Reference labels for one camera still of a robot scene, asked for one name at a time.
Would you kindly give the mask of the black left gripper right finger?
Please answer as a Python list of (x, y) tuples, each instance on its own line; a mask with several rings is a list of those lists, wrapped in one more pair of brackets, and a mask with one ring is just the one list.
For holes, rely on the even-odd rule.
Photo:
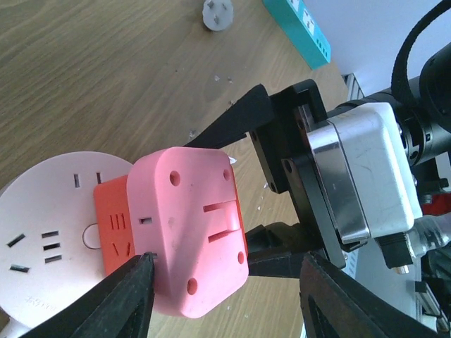
[(299, 296), (308, 337), (437, 337), (318, 255), (304, 256)]

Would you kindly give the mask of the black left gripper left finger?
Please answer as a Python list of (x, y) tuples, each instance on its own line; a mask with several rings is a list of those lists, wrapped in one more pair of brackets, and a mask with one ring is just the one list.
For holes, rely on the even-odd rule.
[(146, 337), (154, 305), (154, 259), (136, 255), (24, 337)]

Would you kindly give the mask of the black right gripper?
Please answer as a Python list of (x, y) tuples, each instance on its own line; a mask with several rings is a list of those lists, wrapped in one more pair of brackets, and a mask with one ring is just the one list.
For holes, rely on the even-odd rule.
[(185, 145), (221, 149), (250, 132), (269, 187), (277, 194), (289, 193), (299, 223), (259, 225), (245, 234), (253, 277), (298, 278), (310, 249), (318, 250), (336, 267), (345, 267), (307, 136), (325, 120), (315, 81), (299, 82), (271, 96), (258, 84)]

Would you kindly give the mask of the pink square plug adapter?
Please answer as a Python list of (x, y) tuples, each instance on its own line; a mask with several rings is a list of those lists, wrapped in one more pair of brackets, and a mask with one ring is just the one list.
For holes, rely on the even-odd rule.
[(127, 178), (135, 251), (151, 252), (157, 312), (200, 318), (249, 270), (233, 169), (215, 149), (173, 147), (138, 160)]

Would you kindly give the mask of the pink round power socket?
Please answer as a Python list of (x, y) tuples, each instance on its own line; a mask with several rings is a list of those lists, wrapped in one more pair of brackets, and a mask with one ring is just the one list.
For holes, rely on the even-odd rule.
[(61, 312), (105, 276), (94, 188), (130, 163), (79, 151), (49, 158), (1, 190), (2, 337), (19, 337)]

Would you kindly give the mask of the red cube socket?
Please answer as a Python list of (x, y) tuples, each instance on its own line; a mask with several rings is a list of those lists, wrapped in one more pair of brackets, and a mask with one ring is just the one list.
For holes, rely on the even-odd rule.
[(135, 256), (126, 175), (94, 188), (94, 203), (105, 273), (110, 275)]

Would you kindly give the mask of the teal power strip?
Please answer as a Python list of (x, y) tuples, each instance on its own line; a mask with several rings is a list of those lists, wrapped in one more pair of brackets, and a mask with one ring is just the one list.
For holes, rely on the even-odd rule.
[(330, 44), (303, 1), (264, 0), (263, 4), (312, 70), (330, 63)]

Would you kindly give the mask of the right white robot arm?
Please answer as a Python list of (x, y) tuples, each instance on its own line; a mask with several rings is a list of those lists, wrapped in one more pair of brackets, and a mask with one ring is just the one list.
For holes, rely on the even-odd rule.
[(418, 36), (450, 9), (434, 6), (410, 31), (389, 88), (332, 111), (308, 79), (268, 94), (257, 85), (190, 141), (220, 149), (251, 137), (271, 190), (288, 192), (298, 223), (247, 232), (249, 273), (299, 281), (308, 337), (447, 337), (450, 318), (429, 285), (413, 281), (431, 329), (347, 275), (352, 252), (369, 240), (400, 274), (450, 243), (450, 214), (424, 215), (448, 180), (430, 166), (450, 151), (450, 47), (408, 78)]

